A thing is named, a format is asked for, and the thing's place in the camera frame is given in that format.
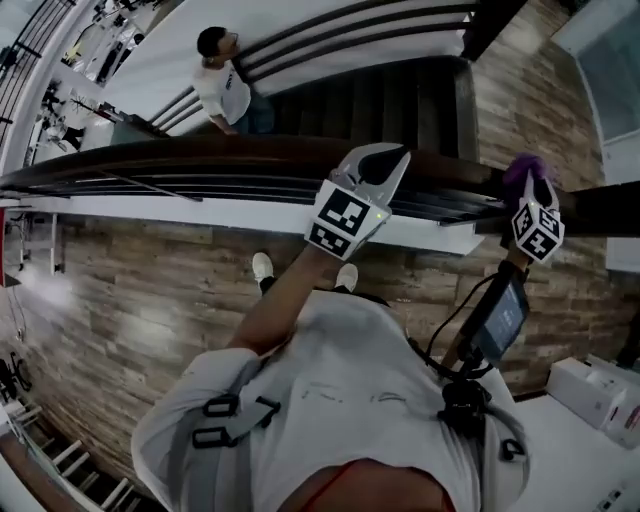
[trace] display screen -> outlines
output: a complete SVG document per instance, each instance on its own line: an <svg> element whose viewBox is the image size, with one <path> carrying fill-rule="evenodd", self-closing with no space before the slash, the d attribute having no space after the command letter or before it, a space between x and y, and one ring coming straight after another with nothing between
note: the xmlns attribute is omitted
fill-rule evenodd
<svg viewBox="0 0 640 512"><path fill-rule="evenodd" d="M511 282L484 324L499 352L509 348L518 335L524 318L520 300Z"/></svg>

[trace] wood-look tile floor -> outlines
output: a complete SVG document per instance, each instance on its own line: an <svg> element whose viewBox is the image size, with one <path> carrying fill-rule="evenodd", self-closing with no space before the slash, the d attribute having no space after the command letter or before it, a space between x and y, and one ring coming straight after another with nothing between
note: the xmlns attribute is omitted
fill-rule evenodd
<svg viewBox="0 0 640 512"><path fill-rule="evenodd" d="M0 291L0 356L15 349L26 360L32 397L58 430L82 440L101 469L134 478L129 440L137 420L194 356L223 347L258 299L253 253L268 251L282 272L302 241L134 220L61 222L64 274L50 276L47 254L35 253L18 275L23 284ZM10 264L15 238L8 237ZM464 258L369 244L355 259L358 290L390 301L425 345L503 256L496 239ZM514 393L541 389L555 360L612 357L622 346L640 293L611 285L603 259L601 241L568 241L550 268L533 268L532 313L502 368ZM442 332L436 355L469 310ZM13 315L26 322L24 343L15 340Z"/></svg>
<svg viewBox="0 0 640 512"><path fill-rule="evenodd" d="M547 42L561 17L553 0L532 0L474 65L474 79L482 160L505 166L518 151L533 151L572 190L602 175L578 72ZM129 439L137 420L195 355L224 346L258 299L252 254L267 250L281 272L302 241L134 220L61 222L65 273L49 276L41 254L18 276L22 286L0 291L0 355L17 350L47 419L81 439L102 469L136 481ZM15 234L8 242L15 262ZM622 346L640 291L611 284L604 255L603 240L569 240L551 266L533 268L532 312L502 367L514 393L541 389L553 361L589 352L612 357ZM369 244L355 260L358 289L389 300L425 344L503 256L492 238L464 258ZM443 331L439 352L468 311ZM14 317L22 325L22 312L24 343L15 340Z"/></svg>

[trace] white box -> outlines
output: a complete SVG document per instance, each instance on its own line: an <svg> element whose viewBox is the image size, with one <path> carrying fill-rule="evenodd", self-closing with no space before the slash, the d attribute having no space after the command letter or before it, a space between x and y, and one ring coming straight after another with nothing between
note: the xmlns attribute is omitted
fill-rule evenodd
<svg viewBox="0 0 640 512"><path fill-rule="evenodd" d="M600 368L570 357L551 365L547 392L600 430L612 420L625 399L628 383Z"/></svg>

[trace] shoe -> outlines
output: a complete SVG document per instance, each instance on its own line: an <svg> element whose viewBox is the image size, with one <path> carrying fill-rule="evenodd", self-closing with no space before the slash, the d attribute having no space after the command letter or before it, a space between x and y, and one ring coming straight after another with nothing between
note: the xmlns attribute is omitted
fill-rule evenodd
<svg viewBox="0 0 640 512"><path fill-rule="evenodd" d="M340 272L338 272L338 277L336 277L336 288L344 286L349 290L349 292L352 292L355 290L357 283L358 267L352 263L347 263L340 269Z"/></svg>
<svg viewBox="0 0 640 512"><path fill-rule="evenodd" d="M258 282L265 277L273 277L273 263L271 263L271 258L263 252L257 252L253 255L252 267L253 276Z"/></svg>

